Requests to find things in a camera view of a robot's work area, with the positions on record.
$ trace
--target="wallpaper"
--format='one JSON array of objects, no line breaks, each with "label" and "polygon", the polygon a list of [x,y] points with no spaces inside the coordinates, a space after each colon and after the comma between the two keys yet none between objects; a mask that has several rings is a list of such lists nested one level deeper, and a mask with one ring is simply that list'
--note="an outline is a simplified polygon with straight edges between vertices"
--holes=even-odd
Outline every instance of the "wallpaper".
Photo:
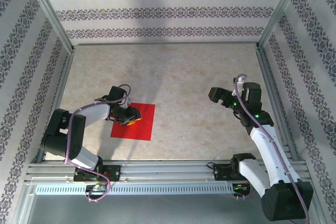
[{"label": "wallpaper", "polygon": [[257,42],[279,0],[50,0],[74,45]]},{"label": "wallpaper", "polygon": [[264,48],[296,148],[336,223],[335,0],[291,0]]},{"label": "wallpaper", "polygon": [[67,52],[38,0],[0,0],[0,223],[10,223]]}]

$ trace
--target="red square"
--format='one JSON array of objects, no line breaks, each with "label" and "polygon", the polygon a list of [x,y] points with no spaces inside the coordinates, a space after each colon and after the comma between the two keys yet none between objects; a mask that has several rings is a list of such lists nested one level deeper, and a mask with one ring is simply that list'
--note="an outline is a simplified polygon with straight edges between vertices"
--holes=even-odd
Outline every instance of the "red square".
[{"label": "red square", "polygon": [[111,137],[150,141],[152,137],[155,104],[132,102],[130,106],[140,111],[142,119],[129,126],[114,123]]}]

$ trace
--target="wall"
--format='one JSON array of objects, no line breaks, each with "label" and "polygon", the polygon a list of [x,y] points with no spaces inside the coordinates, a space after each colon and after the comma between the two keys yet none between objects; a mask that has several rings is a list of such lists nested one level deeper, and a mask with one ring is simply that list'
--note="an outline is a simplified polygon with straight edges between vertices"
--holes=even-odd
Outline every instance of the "wall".
[{"label": "wall", "polygon": [[297,150],[336,222],[335,0],[291,0],[265,46]]},{"label": "wall", "polygon": [[50,0],[74,45],[257,42],[279,0]]},{"label": "wall", "polygon": [[37,0],[0,0],[0,223],[10,223],[67,52]]}]

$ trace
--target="floor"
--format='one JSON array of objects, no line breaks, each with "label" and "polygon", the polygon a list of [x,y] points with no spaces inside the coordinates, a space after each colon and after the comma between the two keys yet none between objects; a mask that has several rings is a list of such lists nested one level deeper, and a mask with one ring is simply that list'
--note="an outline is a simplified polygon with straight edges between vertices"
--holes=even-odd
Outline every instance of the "floor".
[{"label": "floor", "polygon": [[86,128],[89,151],[104,159],[258,158],[232,111],[208,98],[211,87],[232,90],[240,73],[261,85],[263,109],[273,117],[253,44],[78,46],[60,107],[78,108],[127,83],[131,102],[155,104],[151,140],[111,138],[112,122],[100,120]]}]

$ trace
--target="beige floor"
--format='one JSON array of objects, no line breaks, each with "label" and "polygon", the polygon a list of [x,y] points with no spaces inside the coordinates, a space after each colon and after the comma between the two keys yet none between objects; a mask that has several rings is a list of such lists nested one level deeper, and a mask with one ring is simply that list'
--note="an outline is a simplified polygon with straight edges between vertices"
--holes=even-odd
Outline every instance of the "beige floor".
[{"label": "beige floor", "polygon": [[111,138],[112,123],[101,120],[85,131],[91,152],[104,159],[260,157],[232,111],[207,96],[211,87],[233,89],[240,73],[261,84],[263,109],[273,116],[253,44],[79,46],[61,108],[78,108],[128,83],[131,102],[156,105],[152,140]]}]

